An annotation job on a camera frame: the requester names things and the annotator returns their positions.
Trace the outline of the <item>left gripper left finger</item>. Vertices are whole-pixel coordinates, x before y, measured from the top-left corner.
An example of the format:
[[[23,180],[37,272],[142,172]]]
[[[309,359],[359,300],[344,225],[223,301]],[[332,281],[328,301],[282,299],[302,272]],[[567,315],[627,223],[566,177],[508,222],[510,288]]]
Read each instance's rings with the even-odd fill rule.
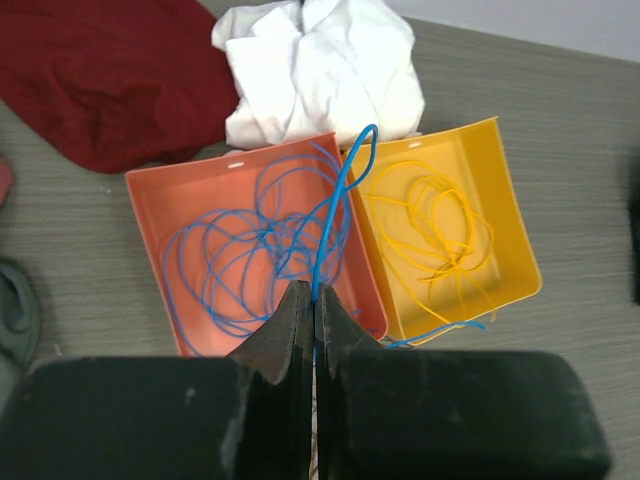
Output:
[[[311,457],[310,287],[224,357],[39,365],[1,417],[5,479],[304,479]]]

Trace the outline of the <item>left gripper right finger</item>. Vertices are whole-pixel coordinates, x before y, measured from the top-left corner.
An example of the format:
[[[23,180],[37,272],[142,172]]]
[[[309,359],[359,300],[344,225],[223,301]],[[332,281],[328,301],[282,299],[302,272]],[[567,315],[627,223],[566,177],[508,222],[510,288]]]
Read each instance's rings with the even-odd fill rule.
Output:
[[[602,479],[586,388],[544,351],[387,349],[321,286],[314,308],[323,479]]]

